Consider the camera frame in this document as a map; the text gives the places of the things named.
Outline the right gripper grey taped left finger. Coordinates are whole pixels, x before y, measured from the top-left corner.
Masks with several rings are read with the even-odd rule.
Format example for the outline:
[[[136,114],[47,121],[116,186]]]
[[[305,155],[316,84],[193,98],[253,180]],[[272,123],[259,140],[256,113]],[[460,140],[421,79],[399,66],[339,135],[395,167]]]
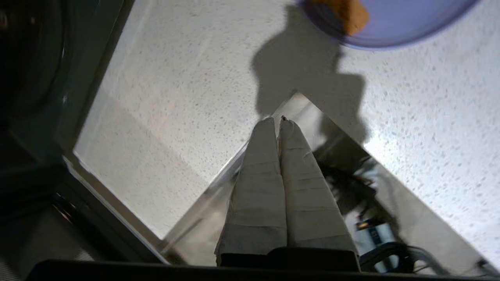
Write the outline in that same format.
[[[233,258],[267,256],[286,244],[284,184],[270,117],[252,131],[214,253],[223,266]]]

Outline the right gripper grey taped right finger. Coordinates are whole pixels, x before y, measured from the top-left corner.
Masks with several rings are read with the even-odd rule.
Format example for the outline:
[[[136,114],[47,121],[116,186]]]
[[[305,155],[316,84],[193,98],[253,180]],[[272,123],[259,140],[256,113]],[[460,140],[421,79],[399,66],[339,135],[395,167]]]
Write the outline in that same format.
[[[280,169],[286,204],[288,270],[360,270],[359,256],[340,209],[299,126],[282,118]]]

